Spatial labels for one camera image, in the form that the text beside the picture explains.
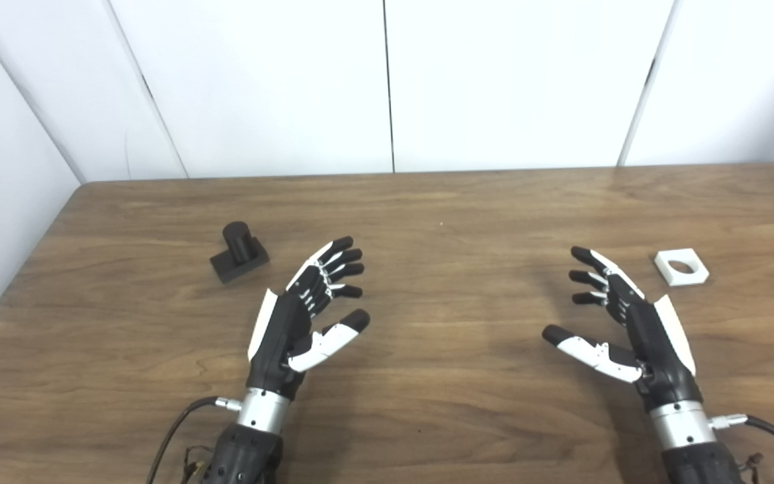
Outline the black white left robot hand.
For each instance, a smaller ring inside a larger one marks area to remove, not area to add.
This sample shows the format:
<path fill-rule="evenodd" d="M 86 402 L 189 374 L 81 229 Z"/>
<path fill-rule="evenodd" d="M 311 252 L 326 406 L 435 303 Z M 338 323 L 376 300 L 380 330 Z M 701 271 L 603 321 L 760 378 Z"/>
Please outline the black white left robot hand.
<path fill-rule="evenodd" d="M 369 327 L 369 313 L 356 309 L 323 329 L 313 328 L 332 301 L 362 297 L 362 288 L 342 282 L 363 273 L 362 256 L 353 237 L 332 240 L 301 264 L 282 292 L 267 289 L 247 350 L 247 389 L 294 401 L 309 370 Z"/>

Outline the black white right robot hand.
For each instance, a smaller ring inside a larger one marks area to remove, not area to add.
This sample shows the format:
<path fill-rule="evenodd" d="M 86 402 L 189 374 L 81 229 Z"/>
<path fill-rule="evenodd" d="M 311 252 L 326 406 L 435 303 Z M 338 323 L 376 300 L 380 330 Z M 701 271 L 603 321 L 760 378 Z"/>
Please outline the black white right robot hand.
<path fill-rule="evenodd" d="M 690 342 L 672 301 L 650 301 L 635 282 L 599 252 L 572 246 L 571 256 L 590 270 L 571 270 L 569 279 L 591 287 L 572 295 L 576 305 L 596 305 L 626 331 L 630 348 L 547 325 L 542 337 L 575 360 L 633 384 L 646 411 L 683 401 L 703 403 Z"/>

